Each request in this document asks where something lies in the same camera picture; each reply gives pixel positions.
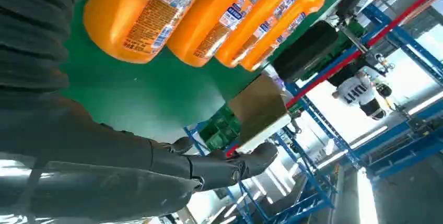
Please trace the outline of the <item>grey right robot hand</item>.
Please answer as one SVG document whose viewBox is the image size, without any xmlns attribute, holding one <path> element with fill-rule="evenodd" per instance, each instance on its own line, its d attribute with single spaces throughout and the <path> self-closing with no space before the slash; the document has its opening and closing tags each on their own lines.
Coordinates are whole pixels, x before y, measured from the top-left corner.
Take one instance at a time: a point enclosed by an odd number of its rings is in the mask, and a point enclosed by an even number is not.
<svg viewBox="0 0 443 224">
<path fill-rule="evenodd" d="M 225 158 L 170 152 L 94 122 L 59 96 L 1 93 L 1 213 L 75 222 L 127 221 L 183 209 L 196 192 L 259 175 L 273 144 Z"/>
</svg>

